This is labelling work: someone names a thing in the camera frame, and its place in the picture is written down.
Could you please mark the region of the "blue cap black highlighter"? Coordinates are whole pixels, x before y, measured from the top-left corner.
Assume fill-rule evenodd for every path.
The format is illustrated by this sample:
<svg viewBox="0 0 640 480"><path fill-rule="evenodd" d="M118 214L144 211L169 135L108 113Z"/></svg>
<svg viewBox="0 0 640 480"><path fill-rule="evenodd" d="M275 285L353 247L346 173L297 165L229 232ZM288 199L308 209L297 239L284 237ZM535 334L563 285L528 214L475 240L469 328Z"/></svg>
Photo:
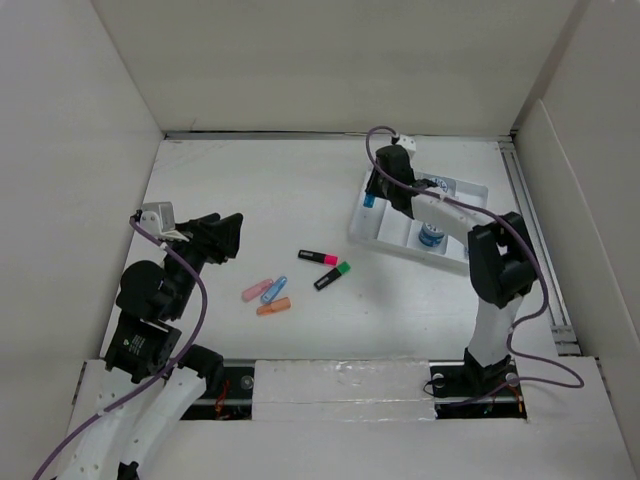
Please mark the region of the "blue cap black highlighter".
<svg viewBox="0 0 640 480"><path fill-rule="evenodd" d="M365 208L372 208L374 206L375 203L375 198L373 196L370 195L366 195L363 201L363 206Z"/></svg>

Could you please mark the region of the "blue slime jar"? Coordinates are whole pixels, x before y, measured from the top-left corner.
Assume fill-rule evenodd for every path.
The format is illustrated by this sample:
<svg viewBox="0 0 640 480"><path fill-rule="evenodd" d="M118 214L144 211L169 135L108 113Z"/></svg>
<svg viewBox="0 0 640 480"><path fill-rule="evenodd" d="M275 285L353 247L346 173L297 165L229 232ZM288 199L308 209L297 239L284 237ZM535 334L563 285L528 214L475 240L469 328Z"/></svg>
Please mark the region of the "blue slime jar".
<svg viewBox="0 0 640 480"><path fill-rule="evenodd" d="M443 231L428 223L423 223L418 233L419 241L422 245L428 248L438 247L445 236L446 234Z"/></svg>
<svg viewBox="0 0 640 480"><path fill-rule="evenodd" d="M440 190L442 190L447 196L454 197L456 193L456 182L451 179L443 179L440 177L431 177L430 180L434 182Z"/></svg>

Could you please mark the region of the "orange translucent eraser case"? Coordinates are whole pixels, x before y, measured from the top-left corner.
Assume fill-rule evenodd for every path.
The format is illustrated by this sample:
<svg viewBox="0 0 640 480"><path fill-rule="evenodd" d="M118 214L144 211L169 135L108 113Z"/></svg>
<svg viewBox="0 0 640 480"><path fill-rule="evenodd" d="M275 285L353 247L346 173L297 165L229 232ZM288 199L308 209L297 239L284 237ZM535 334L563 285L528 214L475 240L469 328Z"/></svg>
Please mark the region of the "orange translucent eraser case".
<svg viewBox="0 0 640 480"><path fill-rule="evenodd" d="M288 297L284 297L258 307L256 310L256 314L258 316L271 315L289 310L291 306L291 300Z"/></svg>

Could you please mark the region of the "pink cap black highlighter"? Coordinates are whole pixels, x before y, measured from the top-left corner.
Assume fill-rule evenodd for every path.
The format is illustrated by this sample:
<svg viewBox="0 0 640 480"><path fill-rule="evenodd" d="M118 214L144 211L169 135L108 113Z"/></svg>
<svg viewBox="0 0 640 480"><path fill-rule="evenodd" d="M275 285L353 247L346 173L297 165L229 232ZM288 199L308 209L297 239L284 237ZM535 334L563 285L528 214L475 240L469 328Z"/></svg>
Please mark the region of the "pink cap black highlighter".
<svg viewBox="0 0 640 480"><path fill-rule="evenodd" d="M320 253L310 250L299 250L297 257L301 260L310 261L322 265L335 267L339 263L339 258L335 255L329 255L326 253Z"/></svg>

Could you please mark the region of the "green cap black highlighter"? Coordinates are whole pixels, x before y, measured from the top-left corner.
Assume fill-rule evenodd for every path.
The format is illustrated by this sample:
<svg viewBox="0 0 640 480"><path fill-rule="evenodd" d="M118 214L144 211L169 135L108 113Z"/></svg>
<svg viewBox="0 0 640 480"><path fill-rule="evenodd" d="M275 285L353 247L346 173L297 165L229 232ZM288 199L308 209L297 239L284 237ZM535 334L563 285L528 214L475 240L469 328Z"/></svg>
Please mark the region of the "green cap black highlighter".
<svg viewBox="0 0 640 480"><path fill-rule="evenodd" d="M325 289L327 286L334 283L336 280L344 276L351 270L351 266L348 262L344 261L335 266L333 269L329 270L324 276L318 279L314 283L314 288L317 291L321 291Z"/></svg>

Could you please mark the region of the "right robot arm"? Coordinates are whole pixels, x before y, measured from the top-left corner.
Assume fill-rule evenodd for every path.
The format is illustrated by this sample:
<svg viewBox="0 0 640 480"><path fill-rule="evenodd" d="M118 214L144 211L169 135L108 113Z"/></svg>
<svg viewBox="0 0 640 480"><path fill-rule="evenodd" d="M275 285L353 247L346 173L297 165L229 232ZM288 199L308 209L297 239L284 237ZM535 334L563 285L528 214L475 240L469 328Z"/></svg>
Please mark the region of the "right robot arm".
<svg viewBox="0 0 640 480"><path fill-rule="evenodd" d="M464 351L462 381L479 395L497 384L510 362L508 330L539 278L537 258L520 214L511 211L488 222L491 212L440 193L436 187L431 180L415 178L409 152L396 144L376 151L366 194L389 201L396 211L433 225L466 248L478 311Z"/></svg>

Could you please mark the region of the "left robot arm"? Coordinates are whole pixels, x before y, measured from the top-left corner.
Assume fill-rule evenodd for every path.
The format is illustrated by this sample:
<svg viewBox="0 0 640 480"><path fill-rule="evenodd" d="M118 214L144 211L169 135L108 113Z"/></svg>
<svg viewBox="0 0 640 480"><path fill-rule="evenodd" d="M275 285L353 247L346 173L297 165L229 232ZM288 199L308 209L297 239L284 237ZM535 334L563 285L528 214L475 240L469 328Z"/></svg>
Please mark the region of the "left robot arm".
<svg viewBox="0 0 640 480"><path fill-rule="evenodd" d="M104 357L95 413L71 438L79 443L62 479L141 479L160 446L201 396L222 387L223 358L181 332L173 321L193 290L206 289L207 264L236 257L243 216L217 213L176 224L148 204L131 219L134 230L165 254L162 263L125 269L115 305L116 329Z"/></svg>

